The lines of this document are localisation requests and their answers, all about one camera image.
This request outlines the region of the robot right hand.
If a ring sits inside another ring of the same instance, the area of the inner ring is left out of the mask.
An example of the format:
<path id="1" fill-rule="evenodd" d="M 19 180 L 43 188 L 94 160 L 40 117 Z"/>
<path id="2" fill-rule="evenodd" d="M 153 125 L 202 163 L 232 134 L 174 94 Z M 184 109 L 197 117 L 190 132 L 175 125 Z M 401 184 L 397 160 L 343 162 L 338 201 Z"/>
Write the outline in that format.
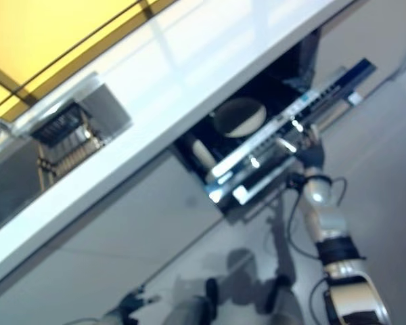
<path id="1" fill-rule="evenodd" d="M 316 125 L 306 125 L 303 140 L 304 146 L 298 154 L 299 161 L 306 169 L 312 167 L 322 169 L 325 162 L 325 151 Z"/>

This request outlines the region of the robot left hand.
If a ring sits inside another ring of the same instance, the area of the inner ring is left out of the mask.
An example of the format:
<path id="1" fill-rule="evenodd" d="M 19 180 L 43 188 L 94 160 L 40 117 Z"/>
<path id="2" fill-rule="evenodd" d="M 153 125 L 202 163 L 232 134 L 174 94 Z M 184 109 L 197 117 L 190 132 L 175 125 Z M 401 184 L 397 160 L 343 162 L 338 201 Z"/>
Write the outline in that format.
<path id="1" fill-rule="evenodd" d="M 119 303 L 119 307 L 131 314 L 146 305 L 159 302 L 161 300 L 160 295 L 153 295 L 151 297 L 144 297 L 145 286 L 139 286 L 129 292 Z"/>

